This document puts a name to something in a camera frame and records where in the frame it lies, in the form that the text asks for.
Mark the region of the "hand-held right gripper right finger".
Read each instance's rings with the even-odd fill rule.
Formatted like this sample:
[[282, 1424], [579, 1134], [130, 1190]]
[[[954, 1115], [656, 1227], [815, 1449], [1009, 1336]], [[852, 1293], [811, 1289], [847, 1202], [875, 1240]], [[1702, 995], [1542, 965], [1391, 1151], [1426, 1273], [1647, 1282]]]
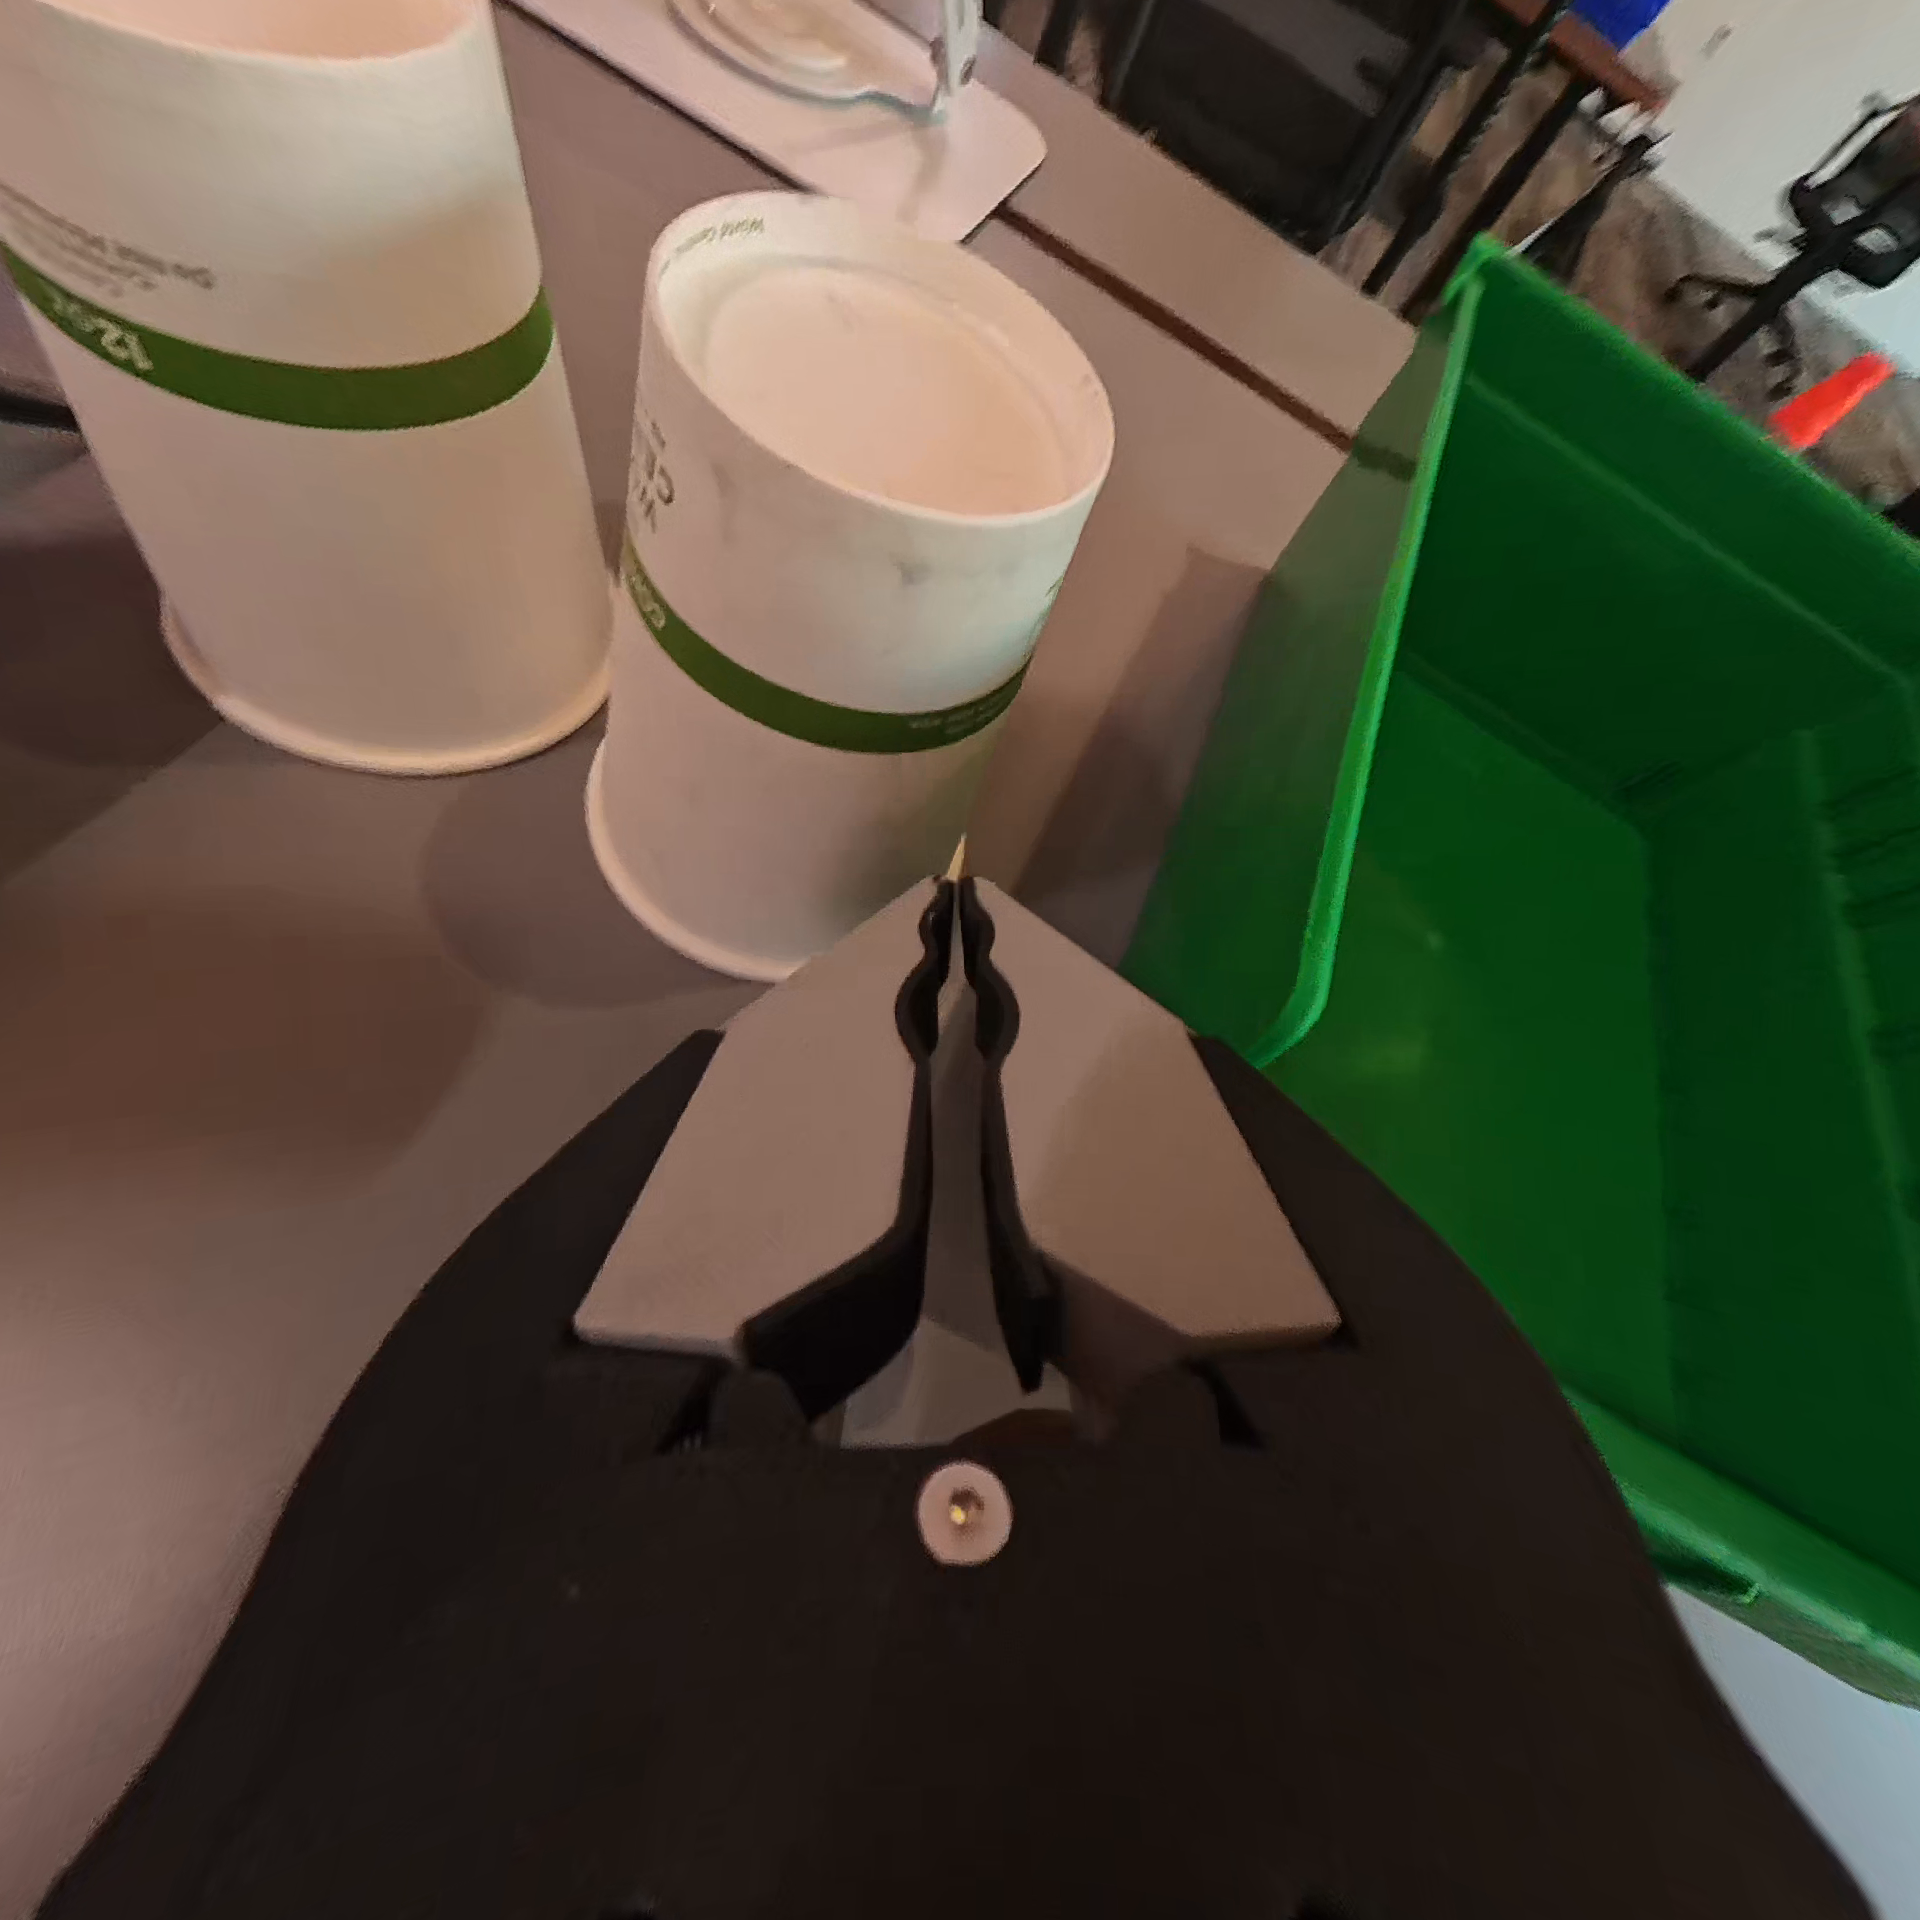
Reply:
[[1339, 1333], [1189, 1027], [987, 880], [955, 884], [981, 1198], [1021, 1391], [1112, 1407], [1179, 1362]]

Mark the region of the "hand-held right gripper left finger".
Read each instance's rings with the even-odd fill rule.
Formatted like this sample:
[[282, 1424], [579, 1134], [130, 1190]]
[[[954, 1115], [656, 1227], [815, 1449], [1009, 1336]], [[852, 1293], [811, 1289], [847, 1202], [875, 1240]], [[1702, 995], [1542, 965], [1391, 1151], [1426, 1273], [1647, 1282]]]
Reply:
[[575, 1310], [579, 1338], [775, 1375], [811, 1421], [905, 1351], [954, 891], [912, 884], [727, 1022]]

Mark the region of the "white paper cup green band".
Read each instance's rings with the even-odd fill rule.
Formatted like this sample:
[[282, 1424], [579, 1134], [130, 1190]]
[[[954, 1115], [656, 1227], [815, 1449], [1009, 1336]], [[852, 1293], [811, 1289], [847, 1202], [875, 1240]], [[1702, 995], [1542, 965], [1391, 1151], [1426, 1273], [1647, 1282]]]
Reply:
[[782, 981], [947, 873], [1112, 444], [969, 250], [790, 191], [658, 232], [583, 785], [637, 924]]
[[2, 276], [229, 722], [434, 776], [600, 709], [491, 5], [2, 5]]

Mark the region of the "green plastic bin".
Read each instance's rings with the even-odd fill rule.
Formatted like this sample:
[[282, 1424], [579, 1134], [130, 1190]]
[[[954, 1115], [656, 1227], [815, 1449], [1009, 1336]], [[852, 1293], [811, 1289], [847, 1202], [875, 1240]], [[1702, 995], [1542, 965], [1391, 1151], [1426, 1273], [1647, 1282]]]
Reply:
[[1122, 974], [1396, 1193], [1666, 1577], [1918, 1704], [1918, 542], [1477, 243]]

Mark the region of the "orange traffic cone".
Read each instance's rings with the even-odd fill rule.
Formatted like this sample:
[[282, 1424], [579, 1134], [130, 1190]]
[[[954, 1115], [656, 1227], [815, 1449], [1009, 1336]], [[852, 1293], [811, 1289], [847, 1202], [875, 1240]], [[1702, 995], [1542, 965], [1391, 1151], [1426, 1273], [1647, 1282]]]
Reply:
[[1893, 380], [1893, 364], [1882, 354], [1857, 354], [1841, 368], [1816, 380], [1801, 391], [1784, 399], [1770, 419], [1767, 434], [1801, 453], [1821, 444], [1841, 423], [1848, 423], [1863, 399]]

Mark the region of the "wooden desk with black legs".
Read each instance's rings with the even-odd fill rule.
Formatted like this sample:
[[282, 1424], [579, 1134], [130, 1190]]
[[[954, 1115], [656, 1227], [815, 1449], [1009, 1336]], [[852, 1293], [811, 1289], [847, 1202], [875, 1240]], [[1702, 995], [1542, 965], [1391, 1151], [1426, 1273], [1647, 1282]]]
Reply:
[[1373, 221], [1363, 295], [1438, 243], [1419, 318], [1584, 108], [1655, 117], [1668, 86], [1604, 28], [1628, 5], [990, 5], [1033, 55], [1298, 253]]

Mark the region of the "black office chair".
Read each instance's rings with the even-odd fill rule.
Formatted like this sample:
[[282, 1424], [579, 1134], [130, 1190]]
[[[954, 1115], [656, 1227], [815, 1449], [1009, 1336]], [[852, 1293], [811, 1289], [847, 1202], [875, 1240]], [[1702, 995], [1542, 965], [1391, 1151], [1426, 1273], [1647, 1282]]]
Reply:
[[1666, 306], [1695, 303], [1702, 313], [1738, 306], [1738, 318], [1681, 364], [1692, 381], [1707, 381], [1761, 339], [1767, 394], [1787, 399], [1807, 365], [1794, 303], [1827, 279], [1883, 292], [1918, 264], [1918, 95], [1868, 99], [1831, 151], [1789, 180], [1784, 206], [1789, 259], [1770, 279], [1688, 270], [1666, 287]]

